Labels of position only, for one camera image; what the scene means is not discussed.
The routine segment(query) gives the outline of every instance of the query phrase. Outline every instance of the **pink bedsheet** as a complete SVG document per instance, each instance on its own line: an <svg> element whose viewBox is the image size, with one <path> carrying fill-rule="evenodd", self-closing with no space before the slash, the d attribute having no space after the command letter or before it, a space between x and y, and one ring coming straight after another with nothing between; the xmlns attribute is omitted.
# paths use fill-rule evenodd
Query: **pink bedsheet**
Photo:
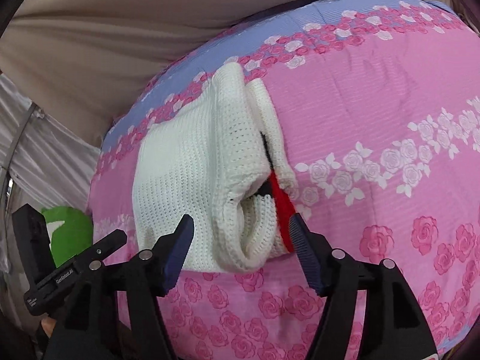
<svg viewBox="0 0 480 360"><path fill-rule="evenodd" d="M465 26L384 32L305 52L293 68L273 64L263 81L310 230L358 260L395 260L443 353L480 313L480 40ZM115 228L129 236L107 263L138 252L137 153L92 182L95 238ZM246 275L183 271L160 299L178 355L198 360L302 360L323 305L295 255ZM359 292L347 360L358 354L364 306Z"/></svg>

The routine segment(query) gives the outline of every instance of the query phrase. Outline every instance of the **pink rose pattern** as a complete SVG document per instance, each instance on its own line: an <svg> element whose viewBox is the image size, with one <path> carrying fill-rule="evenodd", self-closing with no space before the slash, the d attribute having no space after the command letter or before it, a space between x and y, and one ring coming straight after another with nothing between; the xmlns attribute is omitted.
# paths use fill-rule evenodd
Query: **pink rose pattern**
<svg viewBox="0 0 480 360"><path fill-rule="evenodd" d="M258 308L265 318L274 319L282 315L284 311L283 300L270 292L263 292L258 301Z"/></svg>
<svg viewBox="0 0 480 360"><path fill-rule="evenodd" d="M245 334L252 340L263 342L268 337L268 330L260 318L253 318L245 322Z"/></svg>
<svg viewBox="0 0 480 360"><path fill-rule="evenodd" d="M356 350L355 352L353 352L353 353L352 353L352 355L351 355L351 356L349 356L349 357L348 357L348 359L347 359L347 360L357 360L357 359L358 359L358 357L359 357L359 351L358 351L358 350Z"/></svg>
<svg viewBox="0 0 480 360"><path fill-rule="evenodd" d="M462 284L465 290L470 290L479 275L478 263L475 260L470 260L465 266L465 273L463 274Z"/></svg>
<svg viewBox="0 0 480 360"><path fill-rule="evenodd" d="M459 312L455 316L455 320L453 321L453 325L448 330L448 338L450 340L454 339L463 329L465 324L467 323L467 318L464 312Z"/></svg>
<svg viewBox="0 0 480 360"><path fill-rule="evenodd" d="M249 359L255 355L255 345L249 339L236 335L232 340L232 349L237 359Z"/></svg>
<svg viewBox="0 0 480 360"><path fill-rule="evenodd" d="M225 311L222 314L220 325L231 333L240 334L242 332L242 321L231 311Z"/></svg>
<svg viewBox="0 0 480 360"><path fill-rule="evenodd" d="M174 340L179 336L179 330L177 328L176 323L173 320L167 319L165 321L165 328L166 328L166 331L169 333L169 337L171 340Z"/></svg>
<svg viewBox="0 0 480 360"><path fill-rule="evenodd" d="M300 286L289 288L289 297L285 300L285 309L299 321L312 318L323 307L323 300L313 290L310 293Z"/></svg>
<svg viewBox="0 0 480 360"><path fill-rule="evenodd" d="M433 340L435 341L435 345L438 347L440 344L445 340L448 334L448 327L445 326L440 326L436 328L433 332L431 332L433 335Z"/></svg>
<svg viewBox="0 0 480 360"><path fill-rule="evenodd" d="M213 279L219 277L220 274L217 274L217 273L213 273L213 274L203 273L202 276L206 281L213 281Z"/></svg>
<svg viewBox="0 0 480 360"><path fill-rule="evenodd" d="M427 287L423 290L418 297L418 303L423 310L433 309L440 296L440 287L432 281L427 284Z"/></svg>
<svg viewBox="0 0 480 360"><path fill-rule="evenodd" d="M185 279L184 290L190 302L195 303L202 299L202 287L200 287L200 284L195 280L190 278Z"/></svg>
<svg viewBox="0 0 480 360"><path fill-rule="evenodd" d="M195 353L200 360L212 360L213 359L213 351L210 349L205 341L199 341L197 346L195 347Z"/></svg>
<svg viewBox="0 0 480 360"><path fill-rule="evenodd" d="M431 313L427 317L427 323L432 331L445 322L450 314L449 308L450 305L448 303L437 303L433 309L431 309Z"/></svg>
<svg viewBox="0 0 480 360"><path fill-rule="evenodd" d="M205 340L208 329L200 317L194 317L190 320L190 332L197 338Z"/></svg>
<svg viewBox="0 0 480 360"><path fill-rule="evenodd" d="M368 257L373 264L379 264L392 251L395 242L393 231L385 226L369 226L363 230L360 241L362 256Z"/></svg>
<svg viewBox="0 0 480 360"><path fill-rule="evenodd" d="M433 266L439 275L448 272L455 260L455 250L450 244L440 244L437 249L437 257L433 261Z"/></svg>
<svg viewBox="0 0 480 360"><path fill-rule="evenodd" d="M465 288L460 288L455 293L455 298L450 304L450 312L454 317L457 317L464 309L468 306L470 302L470 291L465 290Z"/></svg>
<svg viewBox="0 0 480 360"><path fill-rule="evenodd" d="M184 317L190 317L193 313L190 304L184 297L180 298L180 301L178 302L178 307L180 307L180 312Z"/></svg>
<svg viewBox="0 0 480 360"><path fill-rule="evenodd" d="M412 245L422 256L431 251L431 245L438 239L437 221L431 216L421 216L413 221Z"/></svg>
<svg viewBox="0 0 480 360"><path fill-rule="evenodd" d="M264 342L257 354L260 360L283 360L285 358L285 351L270 342Z"/></svg>
<svg viewBox="0 0 480 360"><path fill-rule="evenodd" d="M360 348L362 340L363 325L360 322L354 322L352 325L352 333L350 335L349 350L356 351Z"/></svg>
<svg viewBox="0 0 480 360"><path fill-rule="evenodd" d="M218 286L211 286L207 297L214 309L225 309L229 305L228 294Z"/></svg>
<svg viewBox="0 0 480 360"><path fill-rule="evenodd" d="M174 306L172 309L172 321L174 321L175 325L178 327L185 326L185 317L178 306Z"/></svg>
<svg viewBox="0 0 480 360"><path fill-rule="evenodd" d="M475 247L474 255L475 255L475 259L477 261L480 261L480 235L477 237L477 246Z"/></svg>
<svg viewBox="0 0 480 360"><path fill-rule="evenodd" d="M229 344L226 333L223 333L217 326L212 326L208 331L208 338L215 347L226 347Z"/></svg>
<svg viewBox="0 0 480 360"><path fill-rule="evenodd" d="M463 263L470 256L470 253L475 246L475 233L473 232L473 225L467 223L461 225L457 229L457 241L455 242L455 256Z"/></svg>
<svg viewBox="0 0 480 360"><path fill-rule="evenodd" d="M305 345L295 344L292 349L287 352L286 358L288 360L305 360L307 352L308 349L305 347Z"/></svg>
<svg viewBox="0 0 480 360"><path fill-rule="evenodd" d="M263 285L263 269L251 274L236 274L235 279L246 292L254 292Z"/></svg>
<svg viewBox="0 0 480 360"><path fill-rule="evenodd" d="M480 303L478 303L472 310L469 319L469 326L473 326L480 316Z"/></svg>
<svg viewBox="0 0 480 360"><path fill-rule="evenodd" d="M172 288L169 293L166 295L166 299L169 300L170 303L175 303L180 297L179 289L177 287Z"/></svg>
<svg viewBox="0 0 480 360"><path fill-rule="evenodd" d="M310 347L312 341L314 340L315 333L317 332L317 328L318 328L318 325L309 323L305 328L305 331L302 332L301 340L307 347Z"/></svg>
<svg viewBox="0 0 480 360"><path fill-rule="evenodd" d="M431 16L433 21L425 20L420 15L421 12ZM294 56L305 56L310 53L322 55L326 53L340 52L349 47L358 47L365 42L368 36L378 33L380 30L390 33L395 32L397 34L404 34L407 32L432 32L434 31L433 27L435 25L442 26L445 30L467 28L465 24L454 15L449 15L450 20L446 19L442 16L445 12L436 7L432 7L432 9L418 7L418 11L413 13L407 8L381 9L373 10L365 14L357 14L353 19L343 17L337 24L326 24L321 28L312 28L308 31L296 32L291 36L282 36L275 44L263 44L258 50L252 52L250 55L240 56L238 58L238 63L245 66L250 61L260 62L260 67L255 68L250 72L244 70L245 79L248 82L255 78L264 77L267 74L268 69L276 63L289 62ZM400 17L401 15L410 16L412 14L416 21L415 24L407 24L405 20ZM379 25L369 23L366 20L370 16L379 16L382 23ZM235 31L239 31L238 29L242 28L242 26L244 26L243 23L237 25L235 27L237 30L229 28L216 37L216 39L235 33ZM336 29L344 31L350 30L352 35L346 38L337 37L334 34ZM288 52L285 47L287 43L292 40L301 41L302 46L298 47L294 52ZM195 54L196 52L192 52L189 56L181 58L181 60ZM174 62L170 67L175 66L179 61ZM156 85L158 85L159 77L165 73L165 71L166 69L150 80L137 102L140 102ZM95 176L103 175L111 169L112 162L121 161L129 152L134 150L147 134L149 124L161 123L174 118L178 112L178 110L175 111L173 108L176 102L183 101L182 105L186 105L197 99L202 93L202 84L206 80L212 78L214 73L215 71L206 72L197 81L192 80L183 91L174 94L164 105L151 110L144 120L142 120L137 126L129 129L126 134L119 138L117 145L113 145L108 152L103 151L97 163Z"/></svg>

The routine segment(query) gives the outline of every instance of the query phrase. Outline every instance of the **mattress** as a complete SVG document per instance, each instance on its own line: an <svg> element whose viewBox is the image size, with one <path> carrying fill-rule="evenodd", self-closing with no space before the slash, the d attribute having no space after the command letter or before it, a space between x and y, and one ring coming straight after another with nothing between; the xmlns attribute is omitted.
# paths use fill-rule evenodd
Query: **mattress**
<svg viewBox="0 0 480 360"><path fill-rule="evenodd" d="M445 5L318 0L264 12L160 72L109 131L89 204L98 240L116 228L138 252L131 191L142 139L195 101L225 62L262 78L311 231L355 259L397 262L445 353L480 312L478 37ZM294 254L250 274L183 271L159 300L178 355L303 359L325 300ZM128 323L125 294L121 319ZM359 292L347 360L358 355Z"/></svg>

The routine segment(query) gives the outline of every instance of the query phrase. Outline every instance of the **white rose pattern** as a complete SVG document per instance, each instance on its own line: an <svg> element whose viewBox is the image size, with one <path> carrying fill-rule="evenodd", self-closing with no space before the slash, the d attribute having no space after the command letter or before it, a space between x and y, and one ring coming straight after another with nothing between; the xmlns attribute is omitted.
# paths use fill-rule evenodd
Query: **white rose pattern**
<svg viewBox="0 0 480 360"><path fill-rule="evenodd" d="M174 99L174 97L175 97L175 94L174 94L174 93L169 94L169 95L167 96L167 98L165 99L164 103L166 104L166 103L172 102L173 99Z"/></svg>
<svg viewBox="0 0 480 360"><path fill-rule="evenodd" d="M345 169L347 169L347 171L355 172L362 168L363 158L356 150L352 150L343 157L343 163L345 164Z"/></svg>
<svg viewBox="0 0 480 360"><path fill-rule="evenodd" d="M340 28L337 28L333 33L341 38L347 38L352 35L350 30L341 30Z"/></svg>
<svg viewBox="0 0 480 360"><path fill-rule="evenodd" d="M230 63L230 62L237 62L239 60L238 56L237 55L234 55L234 56L230 56L228 57L225 62L223 63L224 65L226 65L227 63Z"/></svg>
<svg viewBox="0 0 480 360"><path fill-rule="evenodd" d="M279 40L280 38L281 38L281 35L270 36L263 43L273 45L273 44L276 44L277 40Z"/></svg>
<svg viewBox="0 0 480 360"><path fill-rule="evenodd" d="M320 28L322 28L322 26L319 23L308 23L303 26L303 30L306 32L310 30L320 30Z"/></svg>
<svg viewBox="0 0 480 360"><path fill-rule="evenodd" d="M356 14L357 14L356 11L346 10L346 11L343 11L343 12L342 12L342 16L343 16L343 17L349 17L350 19L354 19Z"/></svg>
<svg viewBox="0 0 480 360"><path fill-rule="evenodd" d="M303 43L300 40L292 40L291 42L288 42L285 45L285 50L287 50L289 53L292 51L297 50L299 47L302 47Z"/></svg>
<svg viewBox="0 0 480 360"><path fill-rule="evenodd" d="M433 21L434 19L432 19L432 17L426 13L423 13L421 12L421 16L425 19L425 20L428 20L428 21Z"/></svg>
<svg viewBox="0 0 480 360"><path fill-rule="evenodd" d="M407 15L400 15L400 17L405 20L405 21L409 21L410 23L414 23L415 22L415 19L412 17L412 16L407 16Z"/></svg>
<svg viewBox="0 0 480 360"><path fill-rule="evenodd" d="M378 26L382 23L382 20L378 16L370 16L365 19L368 23L373 24L374 26Z"/></svg>
<svg viewBox="0 0 480 360"><path fill-rule="evenodd" d="M417 159L417 148L413 139L404 139L400 146L400 154L406 164L411 164Z"/></svg>
<svg viewBox="0 0 480 360"><path fill-rule="evenodd" d="M289 69L295 69L305 63L305 57L303 55L296 55L290 61L285 62L285 65Z"/></svg>
<svg viewBox="0 0 480 360"><path fill-rule="evenodd" d="M245 64L244 68L246 71L252 71L253 69L259 68L260 63L260 61L254 61L253 59L251 59Z"/></svg>
<svg viewBox="0 0 480 360"><path fill-rule="evenodd" d="M383 41L389 41L393 39L392 34L389 33L388 31L380 30L375 35L378 36Z"/></svg>
<svg viewBox="0 0 480 360"><path fill-rule="evenodd" d="M426 9L433 9L430 5L428 5L427 3L424 3L423 1L420 2L420 5Z"/></svg>
<svg viewBox="0 0 480 360"><path fill-rule="evenodd" d="M428 164L433 158L430 147L425 145L420 146L418 148L418 157L420 161L422 161L425 164Z"/></svg>
<svg viewBox="0 0 480 360"><path fill-rule="evenodd" d="M296 187L287 187L287 189L285 189L285 192L289 196L289 199L292 201L297 200L300 196L300 191Z"/></svg>
<svg viewBox="0 0 480 360"><path fill-rule="evenodd" d="M352 14L352 11L346 11L344 16L349 17L347 15ZM303 189L303 204L296 206L297 211L301 210L302 216L307 220L306 218L311 216L313 205L322 199L330 199L335 193L344 196L345 204L351 206L355 200L365 198L362 189L356 186L361 180L364 180L363 183L377 183L382 189L386 189L387 181L395 177L400 180L397 193L410 198L423 176L430 177L430 165L435 155L441 155L445 150L453 160L455 155L460 153L454 140L461 140L467 147L470 146L480 153L480 98L467 100L467 103L474 110L463 110L457 120L453 114L442 108L435 120L431 115L427 115L420 122L408 123L407 128L418 133L422 144L417 147L415 139L412 138L396 140L392 142L393 147L382 151L379 162L369 159L373 151L357 142L355 149L342 157L343 163L335 161L334 153L311 165L297 163L295 170L301 173L309 172L310 181L315 185ZM473 142L469 142L470 133ZM318 188L324 190L325 197L320 196ZM296 200L299 197L298 189L295 194L289 192L289 196Z"/></svg>
<svg viewBox="0 0 480 360"><path fill-rule="evenodd" d="M403 166L402 155L397 149L385 149L380 157L380 163L387 172L396 173Z"/></svg>
<svg viewBox="0 0 480 360"><path fill-rule="evenodd" d="M316 187L304 188L301 194L301 201L307 206L314 205L318 202L318 190Z"/></svg>
<svg viewBox="0 0 480 360"><path fill-rule="evenodd" d="M173 111L177 112L183 105L183 100L178 100L174 105L173 105Z"/></svg>
<svg viewBox="0 0 480 360"><path fill-rule="evenodd" d="M206 73L204 71L201 71L200 73L198 73L194 78L193 78L193 81L195 81L196 83L199 83L200 82L200 79L205 75Z"/></svg>

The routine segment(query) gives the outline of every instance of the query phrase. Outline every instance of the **white knitted glove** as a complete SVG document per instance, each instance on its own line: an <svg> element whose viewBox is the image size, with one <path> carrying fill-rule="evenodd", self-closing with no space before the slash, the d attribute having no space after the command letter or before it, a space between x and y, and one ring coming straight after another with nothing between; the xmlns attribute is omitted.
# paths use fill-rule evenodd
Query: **white knitted glove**
<svg viewBox="0 0 480 360"><path fill-rule="evenodd" d="M265 136L278 184L285 191L296 188L298 185L295 172L287 161L282 130L267 88L265 88L261 79L254 79L247 84L247 90L250 95L249 101L253 115L258 115L254 117L254 120ZM280 236L280 231L277 231L269 258L282 256L286 253L288 251Z"/></svg>
<svg viewBox="0 0 480 360"><path fill-rule="evenodd" d="M184 269L260 268L277 234L275 202L252 196L270 175L239 64L226 64L194 102L144 138L133 184L140 249L195 221Z"/></svg>

